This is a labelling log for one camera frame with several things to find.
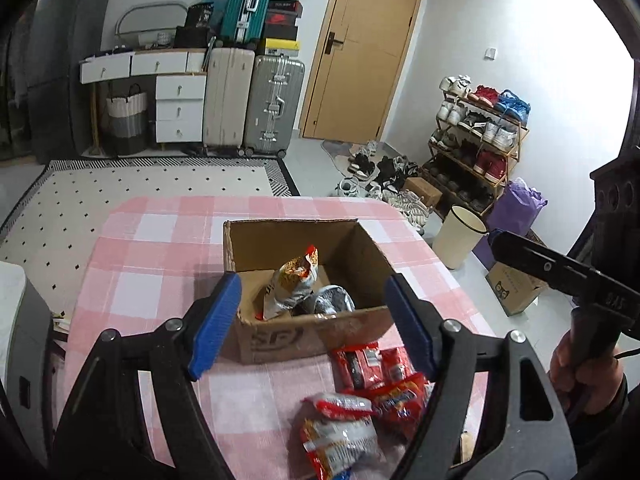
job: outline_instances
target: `wooden shoe rack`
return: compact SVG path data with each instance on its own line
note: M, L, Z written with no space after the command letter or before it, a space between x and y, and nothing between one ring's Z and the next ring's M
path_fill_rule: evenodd
M503 150L501 150L500 148L494 146L493 144L491 144L490 142L486 142L485 140L482 140L482 135L478 135L472 131L466 131L463 130L462 128L457 128L456 126L452 126L452 124L447 123L446 121L441 121L439 118L436 117L436 123L438 124L438 129L443 132L443 134L445 134L446 132L448 132L450 129L452 128L456 128L457 131L459 131L462 136L467 136L470 139L475 139L476 141L479 139L480 140L480 145L479 145L479 149L478 149L478 153L483 150L483 149L489 149L494 153L497 153L499 155L503 155L506 160L507 160L507 168L506 168L506 172L504 174L504 177L500 180L500 182L497 182L496 184L494 184L493 182L489 181L484 175L481 175L479 173L476 173L474 171L473 168L470 168L469 166L467 166L464 162L462 162L461 160L458 160L457 158L455 158L453 156L453 154L451 152L448 152L446 150L443 150L441 147L439 147L435 142L431 142L431 137L429 139L429 149L431 152L431 157L433 158L436 154L441 154L442 156L452 160L453 162L455 162L460 168L462 168L463 170L465 170L467 173L472 174L476 179L478 179L488 190L490 190L490 192L492 193L492 195L494 196L494 200L489 204L489 207L487 207L483 212L479 213L480 216L485 216L487 215L491 209L494 206L494 203L496 200L498 200L500 198L500 196L503 194L504 192L504 187L506 186L507 182L510 179L510 174L513 172L513 169L515 167L515 165L520 161L520 154L522 152L522 141L529 135L529 129L525 126L523 126L520 121L509 117L509 116L505 116L503 114L501 114L500 112L498 112L497 110L494 110L493 108L486 106L485 104L481 103L481 102L476 102L476 101L472 101L471 99L468 98L463 98L463 97L459 97L455 94L452 94L451 92L443 92L445 99L451 99L453 98L454 100L454 104L465 104L468 106L471 106L473 108L476 108L477 110L480 110L482 113L488 114L490 116L493 116L497 119L506 121L508 123L511 123L512 125L517 127L517 139L516 142L514 143L513 147L508 151L508 152L504 152ZM456 193L454 193L452 190L450 190L447 186L444 186L443 184L441 184L437 179L433 178L428 171L423 171L423 177L428 180L429 182L431 182L434 186L436 186L439 190L441 190L446 196L450 197L449 202L451 202L451 205L462 205L465 207L468 207L468 205L463 202ZM446 213L448 212L448 208L446 212L442 212L442 211L437 211L436 212L444 217L444 215L446 215Z

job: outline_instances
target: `human hand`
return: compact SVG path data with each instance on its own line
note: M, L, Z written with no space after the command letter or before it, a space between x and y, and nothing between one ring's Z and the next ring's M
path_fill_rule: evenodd
M616 347L610 355L586 361L574 372L570 368L571 333L567 332L562 336L551 357L549 378L565 412L570 407L569 393L574 389L576 381L592 389L591 397L584 407L587 415L600 413L611 404L623 379L622 363L613 358L618 353L620 350Z

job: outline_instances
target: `cardboard box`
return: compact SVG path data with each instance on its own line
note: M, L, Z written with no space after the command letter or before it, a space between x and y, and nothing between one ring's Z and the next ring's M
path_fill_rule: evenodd
M292 316L262 321L266 285L273 271L318 248L314 290L333 283L348 291L355 312ZM382 337L393 325L384 285L393 269L355 220L247 220L223 228L225 270L238 273L242 296L235 323L244 364L286 361L325 354Z
M525 238L542 246L544 243L533 231ZM548 285L524 272L496 262L486 276L495 297L498 298L507 316L520 314L535 300Z
M442 197L442 192L440 190L436 189L419 176L412 176L411 178L408 178L402 189L413 191L420 197L422 203L427 207L436 207Z

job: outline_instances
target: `door frame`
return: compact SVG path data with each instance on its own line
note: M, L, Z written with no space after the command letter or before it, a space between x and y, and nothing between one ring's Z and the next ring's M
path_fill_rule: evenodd
M316 88L316 81L318 79L318 70L320 69L320 62L322 61L322 56L324 56L324 46L327 40L327 36L329 34L329 26L331 25L331 18L334 15L336 1L337 0L329 0L326 6L326 10L324 12L324 19L322 20L320 35L318 36L318 43L316 44L314 60L311 65L311 71L309 72L309 80L308 80L308 83L306 84L305 99L302 104L302 113L300 114L300 122L298 123L298 127L300 129L300 137L305 137L305 128L306 128L306 121L308 120L308 115L309 115L309 107L311 105L311 99L314 94L314 89ZM386 102L385 112L382 115L382 120L380 121L380 126L378 127L376 140L380 140L382 132L385 129L386 120L389 115L389 110L391 109L391 103L393 102L394 97L396 96L396 90L398 89L398 82L400 81L400 75L402 73L402 69L404 68L404 61L406 60L406 54L407 54L407 51L409 50L409 44L411 43L411 38L414 35L415 22L417 21L415 18L418 15L418 10L420 9L421 3L422 3L422 0L415 0L413 19L411 20L411 25L409 25L406 39L404 40L404 49L402 50L402 56L400 57L400 63L398 64L398 72L396 73L396 79L394 81L394 84L391 87L391 93L389 94L389 99Z

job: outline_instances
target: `blue gripper pad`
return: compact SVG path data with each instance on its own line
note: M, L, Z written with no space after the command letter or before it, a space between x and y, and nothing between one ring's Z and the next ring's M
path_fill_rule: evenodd
M437 330L442 322L440 314L431 303L420 300L415 295L402 274L395 274L386 280L385 301L415 370L422 372L428 380L435 380L440 368L442 348L438 342L434 344L418 319L415 308L422 309L434 322Z
M240 276L228 272L220 279L213 294L206 298L210 301L210 307L193 337L193 350L188 367L191 380L197 381L213 366L238 311L241 294Z

